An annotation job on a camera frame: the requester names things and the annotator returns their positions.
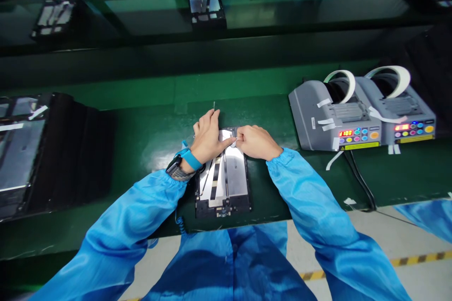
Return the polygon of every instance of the gray tape dispenser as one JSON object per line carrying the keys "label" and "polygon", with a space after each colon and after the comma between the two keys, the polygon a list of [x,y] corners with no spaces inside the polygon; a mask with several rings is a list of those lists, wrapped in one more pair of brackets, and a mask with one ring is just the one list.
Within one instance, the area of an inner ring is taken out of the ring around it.
{"label": "gray tape dispenser", "polygon": [[[345,77],[335,77],[340,73]],[[334,71],[323,82],[306,81],[289,94],[289,100],[304,150],[344,151],[380,145],[381,121],[370,115],[367,108],[371,103],[349,71]]]}
{"label": "gray tape dispenser", "polygon": [[401,66],[379,67],[356,78],[371,102],[370,115],[382,121],[383,145],[435,138],[436,116],[410,81],[410,73]]}

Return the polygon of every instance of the blue sleeve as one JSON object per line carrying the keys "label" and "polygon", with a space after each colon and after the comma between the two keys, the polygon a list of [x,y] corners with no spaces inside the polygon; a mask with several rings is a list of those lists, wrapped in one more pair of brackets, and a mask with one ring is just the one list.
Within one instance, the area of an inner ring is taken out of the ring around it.
{"label": "blue sleeve", "polygon": [[394,209],[423,230],[452,243],[452,201],[424,201]]}
{"label": "blue sleeve", "polygon": [[300,154],[285,148],[267,166],[298,232],[315,249],[333,300],[410,300],[378,244],[355,230]]}
{"label": "blue sleeve", "polygon": [[118,300],[133,282],[147,238],[176,209],[186,182],[161,170],[135,183],[88,230],[77,255],[31,301]]}

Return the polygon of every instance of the hand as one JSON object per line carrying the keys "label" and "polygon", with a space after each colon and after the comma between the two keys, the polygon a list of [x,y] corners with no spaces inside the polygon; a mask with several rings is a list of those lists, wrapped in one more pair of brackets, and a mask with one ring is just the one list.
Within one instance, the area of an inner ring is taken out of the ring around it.
{"label": "hand", "polygon": [[283,152],[283,149],[273,140],[262,127],[254,125],[242,126],[237,129],[237,147],[252,158],[271,161]]}
{"label": "hand", "polygon": [[[220,142],[218,140],[218,115],[220,110],[211,109],[203,115],[198,122],[193,125],[194,142],[190,151],[193,156],[202,164],[216,158],[226,147],[232,145],[236,138],[232,137]],[[192,173],[194,170],[182,159],[180,168],[186,173]]]}

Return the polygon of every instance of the floor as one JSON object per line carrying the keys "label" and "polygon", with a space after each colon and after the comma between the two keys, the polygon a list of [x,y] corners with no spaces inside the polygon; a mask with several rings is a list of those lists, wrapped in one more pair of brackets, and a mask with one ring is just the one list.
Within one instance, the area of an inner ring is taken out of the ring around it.
{"label": "floor", "polygon": [[[379,210],[406,220],[392,207],[384,207]],[[452,251],[452,244],[426,233],[418,227],[385,215],[365,214],[358,211],[350,212],[349,215],[356,229],[374,238],[390,259]],[[301,238],[292,220],[288,221],[288,234],[287,259],[293,267],[299,273],[320,270],[320,265],[314,257],[313,248]],[[121,300],[145,296],[178,251],[179,244],[180,236],[161,238],[154,249],[148,250],[145,257],[136,266],[134,283],[124,293]],[[452,260],[397,267],[395,270],[414,301],[450,300]],[[319,301],[331,300],[325,279],[307,281],[307,285]]]}

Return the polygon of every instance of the red led display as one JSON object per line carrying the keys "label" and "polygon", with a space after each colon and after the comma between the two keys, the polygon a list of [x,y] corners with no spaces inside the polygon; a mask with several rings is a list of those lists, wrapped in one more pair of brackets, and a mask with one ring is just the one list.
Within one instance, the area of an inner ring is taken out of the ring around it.
{"label": "red led display", "polygon": [[339,132],[339,137],[353,135],[353,130]]}
{"label": "red led display", "polygon": [[397,125],[395,127],[395,130],[408,130],[408,129],[410,129],[410,124]]}

